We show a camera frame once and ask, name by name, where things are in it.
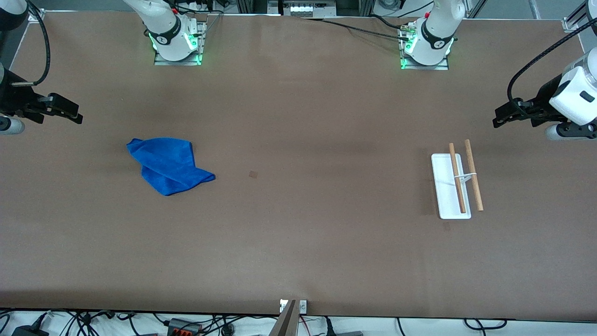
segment white tray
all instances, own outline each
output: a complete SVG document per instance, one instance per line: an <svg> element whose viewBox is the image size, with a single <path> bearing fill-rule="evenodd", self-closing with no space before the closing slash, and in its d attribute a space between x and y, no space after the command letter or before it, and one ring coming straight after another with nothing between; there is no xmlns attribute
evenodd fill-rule
<svg viewBox="0 0 597 336"><path fill-rule="evenodd" d="M460 154L456 154L456 163L458 165L458 174L464 174ZM450 155L432 154L431 165L433 166L435 192L438 196L439 217L441 219L470 219L469 195L466 192L465 182L460 182L460 184L462 185L466 213L460 213Z"/></svg>

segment wooden handle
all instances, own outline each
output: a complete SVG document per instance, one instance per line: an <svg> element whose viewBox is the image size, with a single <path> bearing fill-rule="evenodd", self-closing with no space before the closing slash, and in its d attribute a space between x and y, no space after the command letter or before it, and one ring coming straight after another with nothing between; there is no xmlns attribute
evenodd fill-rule
<svg viewBox="0 0 597 336"><path fill-rule="evenodd" d="M470 140L466 139L464 141L464 145L466 146L466 159L469 161L469 170L471 173L476 173L475 170L475 161L473 160L473 151L470 148ZM483 211L483 201L481 201L481 192L479 190L479 180L477 180L476 175L472 175L471 179L473 180L473 192L475 193L475 201L477 203L477 210Z"/></svg>
<svg viewBox="0 0 597 336"><path fill-rule="evenodd" d="M458 194L458 204L460 205L460 213L466 213L466 205L464 204L464 195L462 194L462 184L460 183L460 175L458 171L458 163L456 162L456 152L454 151L454 144L450 142L450 158L452 159L452 171L454 172L454 183L456 184L456 193Z"/></svg>

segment table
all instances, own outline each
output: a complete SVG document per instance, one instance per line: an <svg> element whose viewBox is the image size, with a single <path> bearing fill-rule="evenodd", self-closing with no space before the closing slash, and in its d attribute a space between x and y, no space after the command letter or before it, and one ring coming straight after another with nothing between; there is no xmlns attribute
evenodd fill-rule
<svg viewBox="0 0 597 336"><path fill-rule="evenodd" d="M153 66L134 13L45 21L37 91L84 123L0 138L3 306L594 319L595 144L491 124L560 22L465 20L449 71L407 71L395 41L291 17L220 18L198 67ZM43 50L32 25L13 71L36 78ZM567 42L515 95L581 55ZM159 136L217 179L160 196L125 147ZM485 211L442 221L430 156L465 139Z"/></svg>

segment wooden stick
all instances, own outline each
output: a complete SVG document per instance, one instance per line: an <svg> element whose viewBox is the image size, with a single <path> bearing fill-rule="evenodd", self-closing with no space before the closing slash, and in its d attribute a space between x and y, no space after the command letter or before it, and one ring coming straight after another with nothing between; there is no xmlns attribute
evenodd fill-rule
<svg viewBox="0 0 597 336"><path fill-rule="evenodd" d="M466 139L464 141L464 145L466 146L466 158L469 160L470 173L476 173L475 161L473 161L473 151L470 148L470 140ZM475 193L477 211L483 211L483 201L481 200L481 191L479 190L479 180L477 180L476 175L472 175L471 179L473 180L473 192Z"/></svg>
<svg viewBox="0 0 597 336"><path fill-rule="evenodd" d="M454 172L454 183L456 183L456 193L458 194L458 204L460 205L460 213L466 213L466 205L464 204L464 194L462 193L462 183L457 175L460 175L458 171L458 163L456 162L456 151L454 150L454 144L450 142L450 158L452 159L452 171Z"/></svg>

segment white floor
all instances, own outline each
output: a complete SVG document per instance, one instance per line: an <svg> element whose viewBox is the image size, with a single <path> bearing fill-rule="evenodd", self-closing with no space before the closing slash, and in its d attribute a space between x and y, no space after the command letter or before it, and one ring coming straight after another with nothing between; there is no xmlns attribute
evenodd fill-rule
<svg viewBox="0 0 597 336"><path fill-rule="evenodd" d="M14 311L11 312L11 319L0 335L11 335L14 328L22 325L31 325L43 311ZM189 314L158 314L162 320L176 317L189 322L211 319L210 315L189 315ZM326 333L325 319L317 316L306 316L311 336ZM42 324L42 330L48 331L51 336L58 336L68 323L70 315L65 312L48 314ZM401 336L395 318L381 317L331 317L336 334L343 332L361 331L365 336L397 335ZM498 325L501 322L481 321L485 326ZM235 335L253 336L269 335L274 319L252 319L246 317L234 322ZM402 318L402 329L406 336L457 336L471 335L481 336L480 331L468 329L462 320L459 319L407 319ZM167 328L158 322L151 314L138 314L133 317L133 324L139 334L167 334ZM100 336L134 336L129 321L120 321L117 318L107 319L98 317L91 324ZM73 327L71 336L75 336L78 328ZM597 323L565 323L565 322L530 322L530 321L508 321L503 329L489 330L488 336L588 336L597 335ZM302 323L298 326L298 336L308 336Z"/></svg>

